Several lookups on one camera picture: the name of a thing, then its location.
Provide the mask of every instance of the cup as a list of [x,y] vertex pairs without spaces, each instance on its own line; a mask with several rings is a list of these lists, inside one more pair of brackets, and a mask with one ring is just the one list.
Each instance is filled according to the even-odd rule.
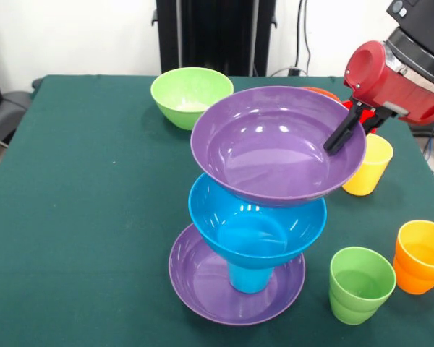
[[423,294],[434,288],[434,222],[412,220],[400,228],[393,267],[403,291]]
[[392,145],[375,134],[367,135],[365,159],[358,171],[342,187],[352,195],[368,195],[375,190],[393,157]]
[[331,310],[345,324],[358,325],[371,318],[395,287],[391,263],[371,249],[347,247],[331,259]]

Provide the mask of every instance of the purple plate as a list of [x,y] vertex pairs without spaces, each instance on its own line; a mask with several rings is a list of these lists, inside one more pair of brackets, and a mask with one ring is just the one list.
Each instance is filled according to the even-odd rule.
[[240,197],[268,206],[299,205],[339,188],[365,155],[365,133],[355,127],[335,155],[323,144],[347,109],[297,87],[259,87],[211,106],[191,136],[201,169]]
[[244,294],[231,286],[225,260],[191,224],[172,247],[169,275],[179,298],[198,315],[225,325],[254,325],[278,316],[296,300],[305,261],[301,254],[277,267],[263,291]]

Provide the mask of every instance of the table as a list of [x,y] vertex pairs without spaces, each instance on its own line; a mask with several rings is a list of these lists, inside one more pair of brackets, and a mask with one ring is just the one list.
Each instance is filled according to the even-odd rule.
[[[341,78],[233,78],[323,87]],[[366,323],[337,321],[328,266],[340,248],[392,260],[399,226],[434,220],[434,178],[407,126],[379,131],[395,156],[369,197],[327,198],[323,235],[305,252],[307,277],[281,316],[226,327],[188,310],[169,282],[168,256],[190,223],[200,170],[190,133],[161,115],[153,77],[50,76],[0,166],[0,346],[431,346],[434,290],[399,288]]]

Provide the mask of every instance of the orange cup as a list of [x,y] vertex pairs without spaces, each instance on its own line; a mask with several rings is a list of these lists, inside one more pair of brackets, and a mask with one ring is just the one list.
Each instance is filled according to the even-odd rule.
[[339,100],[339,98],[337,96],[335,96],[332,92],[328,92],[325,89],[321,89],[321,88],[316,88],[316,87],[303,87],[304,89],[307,90],[311,90],[313,92],[317,92],[323,95],[328,96],[329,98],[332,98],[333,100],[336,100],[338,103],[340,103],[341,101]]
[[409,294],[434,287],[434,222],[412,220],[400,228],[393,268],[397,285]]

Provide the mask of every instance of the black cabinet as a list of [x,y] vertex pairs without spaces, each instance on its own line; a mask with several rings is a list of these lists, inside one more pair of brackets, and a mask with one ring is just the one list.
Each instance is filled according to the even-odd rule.
[[162,72],[265,76],[276,0],[156,0]]

